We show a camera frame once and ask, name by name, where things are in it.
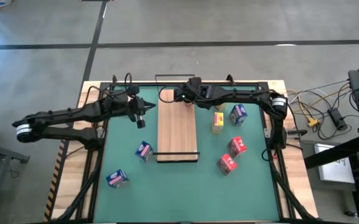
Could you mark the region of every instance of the red and white box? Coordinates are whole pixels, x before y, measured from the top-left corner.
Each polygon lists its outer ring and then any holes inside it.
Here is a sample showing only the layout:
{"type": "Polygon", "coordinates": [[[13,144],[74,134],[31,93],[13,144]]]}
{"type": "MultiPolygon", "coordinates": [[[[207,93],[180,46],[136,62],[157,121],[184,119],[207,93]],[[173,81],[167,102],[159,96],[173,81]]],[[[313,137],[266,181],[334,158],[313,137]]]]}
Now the red and white box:
{"type": "Polygon", "coordinates": [[[223,155],[217,162],[217,165],[225,175],[228,175],[237,168],[237,163],[229,156],[229,154],[223,155]]]}
{"type": "Polygon", "coordinates": [[[247,147],[244,145],[244,142],[240,136],[234,137],[230,140],[228,144],[228,149],[233,158],[236,157],[238,154],[247,151],[247,147]]]}

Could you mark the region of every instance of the blue and white box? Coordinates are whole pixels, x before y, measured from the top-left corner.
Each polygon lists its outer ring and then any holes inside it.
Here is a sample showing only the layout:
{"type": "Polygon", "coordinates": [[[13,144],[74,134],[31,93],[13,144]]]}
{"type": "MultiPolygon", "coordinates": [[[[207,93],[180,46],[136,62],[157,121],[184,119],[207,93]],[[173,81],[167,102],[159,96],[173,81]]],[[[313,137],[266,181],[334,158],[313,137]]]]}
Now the blue and white box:
{"type": "Polygon", "coordinates": [[[149,143],[142,141],[141,145],[136,150],[135,155],[139,156],[144,162],[147,162],[149,157],[153,155],[153,149],[149,143]]]}
{"type": "Polygon", "coordinates": [[[229,114],[233,125],[238,126],[247,118],[247,111],[242,104],[235,105],[229,114]]]}
{"type": "Polygon", "coordinates": [[[129,181],[127,175],[121,169],[107,176],[106,180],[109,186],[114,188],[122,187],[126,182],[129,181]]]}

